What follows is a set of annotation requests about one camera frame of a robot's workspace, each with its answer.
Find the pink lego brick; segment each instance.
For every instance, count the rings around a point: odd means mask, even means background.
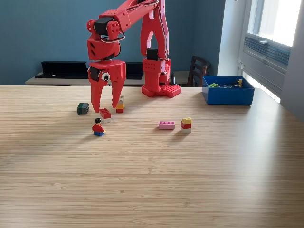
[[[174,121],[159,121],[158,129],[174,130],[175,129],[175,122]]]

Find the red robotic arm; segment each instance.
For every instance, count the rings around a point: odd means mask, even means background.
[[[113,107],[117,106],[125,79],[125,62],[112,60],[121,52],[120,42],[124,32],[142,18],[141,52],[147,56],[143,61],[145,85],[142,92],[147,96],[168,95],[173,97],[181,92],[168,88],[171,70],[169,54],[169,33],[165,16],[165,0],[127,0],[118,9],[110,9],[99,15],[98,20],[90,20],[87,29],[92,33],[87,41],[90,63],[88,70],[91,83],[92,105],[99,112],[102,89],[108,80],[112,81]],[[151,49],[151,39],[155,34],[159,49]]]

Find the blue bin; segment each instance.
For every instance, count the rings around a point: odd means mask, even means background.
[[[242,88],[209,88],[212,83],[223,86],[243,80]],[[241,76],[204,76],[203,95],[209,105],[252,105],[254,87]]]

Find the lego minifigure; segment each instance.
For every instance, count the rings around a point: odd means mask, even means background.
[[[92,127],[92,131],[94,132],[94,135],[103,136],[105,133],[105,130],[103,129],[103,127],[101,125],[101,119],[96,118],[94,120],[94,122],[95,122],[95,125]]]

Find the dark green lego brick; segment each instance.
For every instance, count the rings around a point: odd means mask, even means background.
[[[83,107],[84,103],[79,103],[78,107],[77,107],[77,114],[78,115],[82,115],[82,107]]]
[[[89,104],[88,103],[80,103],[77,107],[77,114],[78,115],[86,115],[89,111]]]

